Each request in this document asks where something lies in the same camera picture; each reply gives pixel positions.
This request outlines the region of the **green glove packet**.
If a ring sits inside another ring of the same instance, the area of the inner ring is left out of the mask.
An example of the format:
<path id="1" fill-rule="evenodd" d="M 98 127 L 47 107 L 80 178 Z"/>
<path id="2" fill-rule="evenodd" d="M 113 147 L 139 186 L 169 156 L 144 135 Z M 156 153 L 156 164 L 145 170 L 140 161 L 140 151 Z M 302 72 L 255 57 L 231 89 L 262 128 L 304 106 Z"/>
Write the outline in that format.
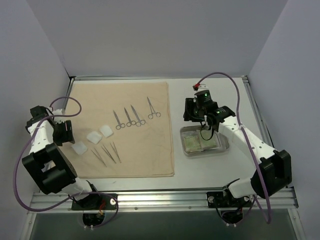
<path id="1" fill-rule="evenodd" d="M 199 141 L 202 149 L 212 149 L 218 147 L 217 135 L 214 133 L 212 135 L 211 130 L 202 130 L 199 133 Z"/>
<path id="2" fill-rule="evenodd" d="M 186 153 L 199 152 L 201 148 L 199 135 L 195 132 L 185 132 L 182 134 L 182 142 Z"/>

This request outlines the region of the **white gauze pad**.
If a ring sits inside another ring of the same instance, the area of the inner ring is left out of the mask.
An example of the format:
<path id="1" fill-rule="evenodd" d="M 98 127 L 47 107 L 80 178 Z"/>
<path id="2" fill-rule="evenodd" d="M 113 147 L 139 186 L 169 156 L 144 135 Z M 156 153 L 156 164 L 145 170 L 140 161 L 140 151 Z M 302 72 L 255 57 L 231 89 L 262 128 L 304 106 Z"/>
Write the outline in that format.
<path id="1" fill-rule="evenodd" d="M 113 130 L 111 129 L 110 126 L 108 125 L 103 125 L 99 128 L 99 131 L 102 133 L 102 135 L 105 138 L 109 138 L 110 136 L 112 136 L 114 134 Z"/>
<path id="2" fill-rule="evenodd" d="M 83 155 L 88 151 L 87 146 L 82 141 L 75 142 L 74 144 L 71 145 L 71 148 L 79 156 Z"/>
<path id="3" fill-rule="evenodd" d="M 97 131 L 91 131 L 86 135 L 86 139 L 94 145 L 97 145 L 102 140 L 102 138 L 103 136 Z"/>

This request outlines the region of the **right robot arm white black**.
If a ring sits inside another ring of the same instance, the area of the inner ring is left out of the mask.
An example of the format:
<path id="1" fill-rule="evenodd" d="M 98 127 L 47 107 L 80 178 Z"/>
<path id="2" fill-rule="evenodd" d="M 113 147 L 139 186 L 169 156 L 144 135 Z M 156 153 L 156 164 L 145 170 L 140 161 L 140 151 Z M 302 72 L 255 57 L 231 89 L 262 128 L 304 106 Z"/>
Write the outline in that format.
<path id="1" fill-rule="evenodd" d="M 227 190 L 222 193 L 225 205 L 232 207 L 240 198 L 249 195 L 265 199 L 292 183 L 290 154 L 286 150 L 276 150 L 240 124 L 238 116 L 229 107 L 219 107 L 212 100 L 209 90 L 201 90 L 193 98 L 185 99 L 183 119 L 201 123 L 227 137 L 256 168 L 251 177 L 227 184 Z"/>

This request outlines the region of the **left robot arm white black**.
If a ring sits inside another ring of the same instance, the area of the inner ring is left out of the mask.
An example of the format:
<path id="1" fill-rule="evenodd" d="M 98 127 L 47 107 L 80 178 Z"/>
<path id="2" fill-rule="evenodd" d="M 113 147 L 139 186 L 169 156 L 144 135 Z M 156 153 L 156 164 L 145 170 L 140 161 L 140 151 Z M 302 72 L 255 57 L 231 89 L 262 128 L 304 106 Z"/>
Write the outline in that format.
<path id="1" fill-rule="evenodd" d="M 60 150 L 64 143 L 75 143 L 72 122 L 59 120 L 44 106 L 30 109 L 32 118 L 26 123 L 26 130 L 31 136 L 31 149 L 22 158 L 22 164 L 40 190 L 48 195 L 66 193 L 76 196 L 90 210 L 100 206 L 101 197 L 89 181 L 79 179 L 75 168 Z"/>

